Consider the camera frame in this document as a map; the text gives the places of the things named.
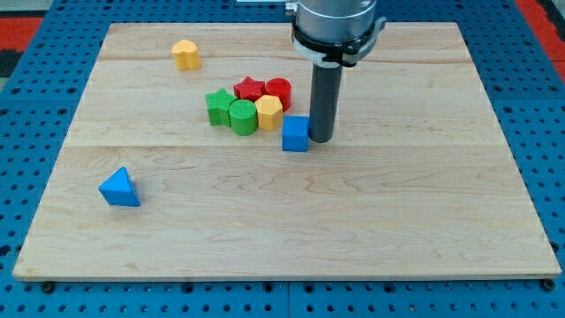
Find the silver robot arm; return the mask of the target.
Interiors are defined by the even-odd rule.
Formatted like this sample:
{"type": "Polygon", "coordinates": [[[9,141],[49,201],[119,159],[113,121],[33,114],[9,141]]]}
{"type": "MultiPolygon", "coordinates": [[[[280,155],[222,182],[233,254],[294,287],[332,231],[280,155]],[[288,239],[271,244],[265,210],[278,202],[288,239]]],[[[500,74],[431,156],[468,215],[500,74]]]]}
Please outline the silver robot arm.
{"type": "Polygon", "coordinates": [[[355,66],[372,51],[387,22],[376,7],[376,0],[286,2],[295,50],[322,68],[355,66]]]}

